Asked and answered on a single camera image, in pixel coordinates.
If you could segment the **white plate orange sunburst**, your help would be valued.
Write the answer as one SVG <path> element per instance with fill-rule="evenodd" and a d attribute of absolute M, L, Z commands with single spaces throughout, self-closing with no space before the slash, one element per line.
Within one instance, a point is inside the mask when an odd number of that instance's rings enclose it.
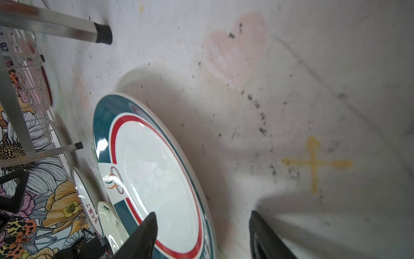
<path fill-rule="evenodd" d="M 75 185 L 75 190 L 81 201 L 82 208 L 85 212 L 88 222 L 90 223 L 90 226 L 100 238 L 105 237 L 97 211 L 97 205 L 100 201 L 100 195 L 98 191 L 88 176 L 80 169 L 72 167 L 71 174 Z"/>

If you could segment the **white plate green red rim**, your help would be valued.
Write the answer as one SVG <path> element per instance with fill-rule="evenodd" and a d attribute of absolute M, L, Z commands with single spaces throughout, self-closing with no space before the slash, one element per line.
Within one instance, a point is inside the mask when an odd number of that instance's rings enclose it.
<path fill-rule="evenodd" d="M 99 172 L 128 234 L 155 213 L 156 259 L 214 259 L 217 241 L 196 174 L 162 121 L 124 93 L 102 97 L 93 116 Z"/>

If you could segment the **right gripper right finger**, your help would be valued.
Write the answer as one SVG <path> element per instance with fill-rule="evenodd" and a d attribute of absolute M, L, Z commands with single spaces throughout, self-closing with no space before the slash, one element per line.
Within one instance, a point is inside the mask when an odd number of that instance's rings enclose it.
<path fill-rule="evenodd" d="M 296 259 L 288 246 L 255 210 L 251 212 L 249 232 L 253 259 Z"/>

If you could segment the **cream plate floral pattern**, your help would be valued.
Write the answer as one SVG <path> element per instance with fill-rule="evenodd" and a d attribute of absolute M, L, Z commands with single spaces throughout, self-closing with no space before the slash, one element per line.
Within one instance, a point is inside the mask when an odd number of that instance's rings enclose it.
<path fill-rule="evenodd" d="M 112 254 L 116 254 L 128 240 L 129 234 L 111 204 L 99 201 L 97 211 L 103 233 L 110 244 Z"/>

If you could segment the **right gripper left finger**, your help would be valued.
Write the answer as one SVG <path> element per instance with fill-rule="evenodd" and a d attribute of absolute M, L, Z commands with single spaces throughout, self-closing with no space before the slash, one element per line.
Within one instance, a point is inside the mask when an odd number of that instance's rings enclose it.
<path fill-rule="evenodd" d="M 152 259 L 157 232 L 157 217 L 151 212 L 112 258 Z"/>

